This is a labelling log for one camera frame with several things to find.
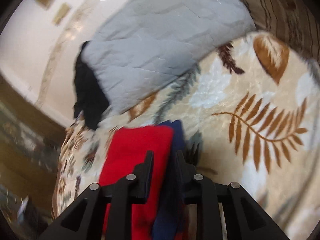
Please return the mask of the beige wall switches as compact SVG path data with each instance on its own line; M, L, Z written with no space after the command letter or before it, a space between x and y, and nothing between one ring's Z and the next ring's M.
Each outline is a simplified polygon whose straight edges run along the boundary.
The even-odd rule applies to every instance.
M59 25L61 21L67 16L69 11L71 10L71 6L67 3L61 4L61 7L58 9L57 13L53 18L53 24Z

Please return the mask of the black clothes pile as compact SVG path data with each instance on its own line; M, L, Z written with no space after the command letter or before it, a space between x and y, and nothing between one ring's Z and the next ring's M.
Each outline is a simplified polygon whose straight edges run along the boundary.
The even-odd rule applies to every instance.
M93 70L83 62L81 55L89 44L84 42L75 61L74 87L76 102L74 104L74 118L84 117L85 125L92 130L98 128L103 113L109 107L109 101L99 86Z

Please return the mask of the wooden glass door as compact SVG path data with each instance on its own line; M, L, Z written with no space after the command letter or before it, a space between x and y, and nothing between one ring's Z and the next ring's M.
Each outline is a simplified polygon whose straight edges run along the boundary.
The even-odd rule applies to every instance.
M17 239L37 239L53 220L64 135L1 78L1 216Z

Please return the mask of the grey quilted pillow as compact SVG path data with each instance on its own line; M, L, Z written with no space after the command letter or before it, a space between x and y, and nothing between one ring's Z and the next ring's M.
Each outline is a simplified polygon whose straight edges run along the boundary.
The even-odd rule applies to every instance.
M129 0L82 52L122 114L255 25L239 0Z

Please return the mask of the red and blue sweater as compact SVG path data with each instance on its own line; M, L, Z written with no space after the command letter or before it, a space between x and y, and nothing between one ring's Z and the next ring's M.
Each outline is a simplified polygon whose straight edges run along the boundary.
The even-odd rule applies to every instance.
M188 239L188 220L182 204L172 155L185 150L180 120L117 130L99 177L101 186L129 183L123 193L131 218L129 239Z

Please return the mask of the striped floral cushion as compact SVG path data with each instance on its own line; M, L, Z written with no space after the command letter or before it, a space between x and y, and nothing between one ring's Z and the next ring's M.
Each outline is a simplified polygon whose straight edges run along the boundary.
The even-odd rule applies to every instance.
M240 0L260 30L319 61L319 20L303 0Z

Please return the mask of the leaf pattern blanket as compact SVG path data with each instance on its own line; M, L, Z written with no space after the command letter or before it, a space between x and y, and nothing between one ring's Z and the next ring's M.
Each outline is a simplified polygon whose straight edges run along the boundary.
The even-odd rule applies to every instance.
M239 182L289 239L319 224L319 65L267 32L221 46L189 72L95 131L80 114L66 130L54 216L98 181L121 127L180 120L197 169Z

